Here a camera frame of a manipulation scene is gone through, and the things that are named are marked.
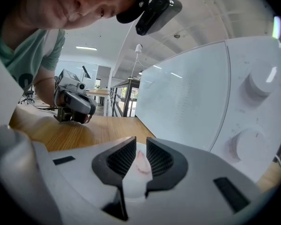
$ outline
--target knob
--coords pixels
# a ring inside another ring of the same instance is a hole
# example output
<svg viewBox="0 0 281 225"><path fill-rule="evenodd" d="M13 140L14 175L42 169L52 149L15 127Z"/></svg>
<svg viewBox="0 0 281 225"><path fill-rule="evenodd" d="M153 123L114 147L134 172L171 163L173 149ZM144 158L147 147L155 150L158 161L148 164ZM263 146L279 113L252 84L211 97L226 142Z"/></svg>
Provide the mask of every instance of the knob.
<svg viewBox="0 0 281 225"><path fill-rule="evenodd" d="M276 86L277 67L267 62L257 62L249 75L251 89L259 96L266 97Z"/></svg>
<svg viewBox="0 0 281 225"><path fill-rule="evenodd" d="M232 139L232 152L241 161L254 164L266 153L265 136L254 129L244 130Z"/></svg>

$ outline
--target ceiling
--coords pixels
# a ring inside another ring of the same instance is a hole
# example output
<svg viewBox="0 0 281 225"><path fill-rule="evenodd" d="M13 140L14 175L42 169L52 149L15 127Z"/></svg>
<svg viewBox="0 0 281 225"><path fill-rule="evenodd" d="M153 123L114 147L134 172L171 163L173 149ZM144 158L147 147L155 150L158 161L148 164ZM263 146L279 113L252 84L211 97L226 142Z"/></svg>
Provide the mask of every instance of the ceiling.
<svg viewBox="0 0 281 225"><path fill-rule="evenodd" d="M183 51L229 38L271 36L274 13L263 0L180 0L183 10L160 31L147 36L136 34L135 25L127 34L113 76L131 74L137 44L142 44L141 64L134 76L158 62Z"/></svg>
<svg viewBox="0 0 281 225"><path fill-rule="evenodd" d="M116 18L111 18L101 19L85 28L66 30L66 40L59 60L112 68L130 27L131 24L120 24ZM95 47L97 51L77 49L76 46Z"/></svg>

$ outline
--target man's nose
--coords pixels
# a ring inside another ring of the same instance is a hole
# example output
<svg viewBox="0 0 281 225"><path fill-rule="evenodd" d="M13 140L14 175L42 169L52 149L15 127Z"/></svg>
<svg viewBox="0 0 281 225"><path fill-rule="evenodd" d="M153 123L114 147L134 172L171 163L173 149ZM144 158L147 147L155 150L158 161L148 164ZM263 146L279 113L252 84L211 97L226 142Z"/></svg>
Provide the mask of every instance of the man's nose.
<svg viewBox="0 0 281 225"><path fill-rule="evenodd" d="M93 8L88 0L75 0L75 5L77 12L82 16L87 15Z"/></svg>

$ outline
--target wooden table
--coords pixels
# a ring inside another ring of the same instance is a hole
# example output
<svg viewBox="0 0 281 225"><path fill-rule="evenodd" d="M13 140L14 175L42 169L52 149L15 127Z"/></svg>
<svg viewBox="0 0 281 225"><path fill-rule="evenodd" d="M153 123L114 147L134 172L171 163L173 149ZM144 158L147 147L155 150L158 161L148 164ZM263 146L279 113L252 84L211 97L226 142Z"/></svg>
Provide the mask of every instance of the wooden table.
<svg viewBox="0 0 281 225"><path fill-rule="evenodd" d="M107 99L109 96L109 91L106 90L96 90L91 89L89 92L87 92L88 96L95 96L95 97L103 97L104 98L104 116L106 116L107 112Z"/></svg>
<svg viewBox="0 0 281 225"><path fill-rule="evenodd" d="M138 142L146 144L147 137L154 137L138 118L93 116L88 124L59 123L53 114L32 106L28 110L18 106L9 125L43 143L48 151L81 148L128 136L136 136Z"/></svg>

